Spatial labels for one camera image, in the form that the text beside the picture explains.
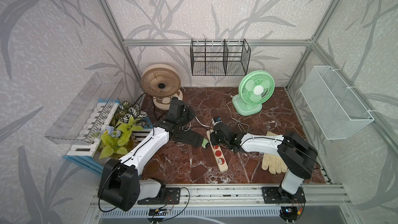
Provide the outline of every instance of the black wire rack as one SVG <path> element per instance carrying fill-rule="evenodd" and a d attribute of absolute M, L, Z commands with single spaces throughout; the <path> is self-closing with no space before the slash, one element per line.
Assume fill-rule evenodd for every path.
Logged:
<path fill-rule="evenodd" d="M 246 75 L 251 53 L 246 39 L 234 40 L 233 46 L 225 39 L 216 43 L 191 39 L 192 75 Z"/>

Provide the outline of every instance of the wall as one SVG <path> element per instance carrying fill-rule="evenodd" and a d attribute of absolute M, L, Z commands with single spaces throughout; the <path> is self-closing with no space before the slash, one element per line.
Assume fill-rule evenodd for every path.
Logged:
<path fill-rule="evenodd" d="M 97 0 L 1 0 L 0 223 L 82 223 L 99 177 L 43 135 L 94 72 L 137 83 Z"/>
<path fill-rule="evenodd" d="M 107 0 L 124 39 L 307 39 L 331 0 Z M 285 86 L 304 47 L 252 47 L 248 72 Z M 140 72 L 166 63 L 184 86 L 237 86 L 242 76 L 192 76 L 189 47 L 130 49 Z"/>
<path fill-rule="evenodd" d="M 396 130 L 397 0 L 343 0 L 319 43 Z M 398 218 L 398 157 L 372 124 L 346 140 L 326 140 L 299 91 L 311 53 L 289 92 L 334 183 L 342 183 L 364 224 Z"/>

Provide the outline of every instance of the beige glove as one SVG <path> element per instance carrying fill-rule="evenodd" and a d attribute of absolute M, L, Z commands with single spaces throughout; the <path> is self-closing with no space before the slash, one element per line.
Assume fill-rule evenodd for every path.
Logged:
<path fill-rule="evenodd" d="M 277 134 L 272 132 L 267 132 L 267 136 L 277 136 Z M 287 172 L 287 166 L 285 162 L 282 160 L 282 158 L 268 153 L 264 153 L 263 163 L 261 165 L 261 168 L 263 170 L 268 170 L 271 174 L 275 173 L 280 174 L 281 172 L 284 173 Z"/>

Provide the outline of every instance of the electric fan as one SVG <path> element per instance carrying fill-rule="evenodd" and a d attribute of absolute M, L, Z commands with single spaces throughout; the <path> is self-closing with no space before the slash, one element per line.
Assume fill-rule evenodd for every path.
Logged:
<path fill-rule="evenodd" d="M 141 78 L 144 92 L 153 97 L 153 102 L 160 110 L 169 110 L 170 97 L 182 100 L 181 80 L 177 71 L 166 64 L 154 64 L 147 67 Z"/>
<path fill-rule="evenodd" d="M 246 75 L 239 85 L 239 94 L 232 98 L 236 111 L 249 116 L 261 111 L 263 103 L 272 95 L 275 82 L 265 71 L 253 71 Z"/>

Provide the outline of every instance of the white robotic arm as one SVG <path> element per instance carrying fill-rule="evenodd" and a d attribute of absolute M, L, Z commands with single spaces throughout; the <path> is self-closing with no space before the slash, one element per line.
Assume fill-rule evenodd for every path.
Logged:
<path fill-rule="evenodd" d="M 151 157 L 166 144 L 170 137 L 178 142 L 199 147 L 203 137 L 193 131 L 182 131 L 181 127 L 195 117 L 184 102 L 172 100 L 165 119 L 158 121 L 152 132 L 119 161 L 109 160 L 103 170 L 98 198 L 128 211 L 136 201 L 160 197 L 165 184 L 153 179 L 139 180 L 143 168 Z M 234 133 L 219 117 L 213 119 L 211 144 L 222 144 L 234 152 L 264 152 L 281 156 L 288 167 L 283 182 L 278 188 L 282 202 L 292 202 L 304 179 L 311 178 L 317 156 L 315 148 L 300 136 L 289 132 L 278 136 L 258 136 L 250 133 Z"/>

